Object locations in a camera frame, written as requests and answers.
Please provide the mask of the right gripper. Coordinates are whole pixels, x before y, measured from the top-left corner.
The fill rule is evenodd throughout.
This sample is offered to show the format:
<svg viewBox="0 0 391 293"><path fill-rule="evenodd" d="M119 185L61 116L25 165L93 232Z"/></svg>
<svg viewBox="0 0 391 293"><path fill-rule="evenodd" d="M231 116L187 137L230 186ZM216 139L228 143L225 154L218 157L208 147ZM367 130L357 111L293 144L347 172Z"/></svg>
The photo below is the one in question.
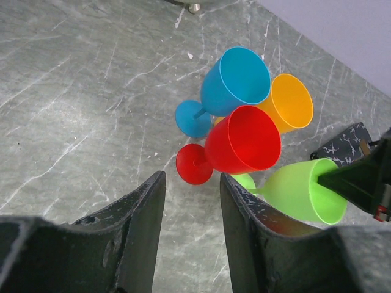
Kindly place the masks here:
<svg viewBox="0 0 391 293"><path fill-rule="evenodd" d="M390 221L390 130L362 159L320 176L320 184L379 222Z"/></svg>

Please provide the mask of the green wine glass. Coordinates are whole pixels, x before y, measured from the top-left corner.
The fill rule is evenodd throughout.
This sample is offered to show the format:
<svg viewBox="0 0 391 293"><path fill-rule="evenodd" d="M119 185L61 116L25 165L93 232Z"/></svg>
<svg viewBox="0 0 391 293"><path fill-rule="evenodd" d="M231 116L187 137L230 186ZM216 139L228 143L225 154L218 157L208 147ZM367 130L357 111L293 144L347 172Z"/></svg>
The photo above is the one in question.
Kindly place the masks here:
<svg viewBox="0 0 391 293"><path fill-rule="evenodd" d="M307 222L335 225L344 217L348 201L320 185L318 177L338 169L327 158L297 162L274 172L261 188L248 174L232 177L253 195L261 195L280 212Z"/></svg>

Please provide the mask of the blue wine glass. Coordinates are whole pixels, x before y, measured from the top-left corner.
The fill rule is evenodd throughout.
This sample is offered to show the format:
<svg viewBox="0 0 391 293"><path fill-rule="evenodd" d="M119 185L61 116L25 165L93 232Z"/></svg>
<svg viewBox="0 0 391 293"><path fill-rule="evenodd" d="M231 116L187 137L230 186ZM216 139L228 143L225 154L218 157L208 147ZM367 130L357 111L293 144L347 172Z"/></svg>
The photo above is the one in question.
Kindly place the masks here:
<svg viewBox="0 0 391 293"><path fill-rule="evenodd" d="M211 129L212 116L226 117L237 107L258 105L270 91L271 76L263 59L249 48L232 47L206 74L200 101L180 103L175 121L187 136L203 137Z"/></svg>

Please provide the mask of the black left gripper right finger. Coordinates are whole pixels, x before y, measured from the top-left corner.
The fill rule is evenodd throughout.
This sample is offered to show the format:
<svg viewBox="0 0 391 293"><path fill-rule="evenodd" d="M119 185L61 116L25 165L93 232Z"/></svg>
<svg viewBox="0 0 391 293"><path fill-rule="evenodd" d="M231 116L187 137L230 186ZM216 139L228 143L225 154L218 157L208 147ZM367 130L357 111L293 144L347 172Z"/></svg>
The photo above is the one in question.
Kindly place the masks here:
<svg viewBox="0 0 391 293"><path fill-rule="evenodd" d="M220 177L233 292L389 292L390 227L302 223Z"/></svg>

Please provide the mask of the orange wine glass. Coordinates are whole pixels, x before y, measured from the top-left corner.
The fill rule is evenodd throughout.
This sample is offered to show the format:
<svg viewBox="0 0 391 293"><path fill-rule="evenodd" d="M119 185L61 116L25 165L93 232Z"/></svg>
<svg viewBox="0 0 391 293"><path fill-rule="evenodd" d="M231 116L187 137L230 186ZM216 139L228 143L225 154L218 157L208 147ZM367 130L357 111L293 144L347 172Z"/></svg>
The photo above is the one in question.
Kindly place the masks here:
<svg viewBox="0 0 391 293"><path fill-rule="evenodd" d="M277 75L271 82L261 82L261 88L246 89L247 98L264 98L256 106L266 112L281 134L307 127L313 118L313 101L307 87L296 76Z"/></svg>

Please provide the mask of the red wine glass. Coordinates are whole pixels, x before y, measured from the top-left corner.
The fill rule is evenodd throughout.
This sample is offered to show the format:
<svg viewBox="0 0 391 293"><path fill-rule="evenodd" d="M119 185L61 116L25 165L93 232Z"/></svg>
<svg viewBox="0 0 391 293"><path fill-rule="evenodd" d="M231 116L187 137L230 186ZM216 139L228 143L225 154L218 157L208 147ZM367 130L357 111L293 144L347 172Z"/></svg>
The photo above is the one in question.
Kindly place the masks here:
<svg viewBox="0 0 391 293"><path fill-rule="evenodd" d="M200 185L215 170L231 175L267 170L276 165L281 151L272 118L255 106L240 106L210 131L203 146L182 147L176 168L185 182Z"/></svg>

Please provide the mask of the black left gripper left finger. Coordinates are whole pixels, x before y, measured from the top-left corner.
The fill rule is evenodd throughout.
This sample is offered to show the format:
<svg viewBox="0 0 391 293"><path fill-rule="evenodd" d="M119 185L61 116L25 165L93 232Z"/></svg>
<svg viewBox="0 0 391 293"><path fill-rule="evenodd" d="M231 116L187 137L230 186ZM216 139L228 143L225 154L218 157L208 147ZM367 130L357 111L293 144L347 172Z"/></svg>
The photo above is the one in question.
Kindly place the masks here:
<svg viewBox="0 0 391 293"><path fill-rule="evenodd" d="M165 195L158 171L72 224L1 217L1 291L151 292Z"/></svg>

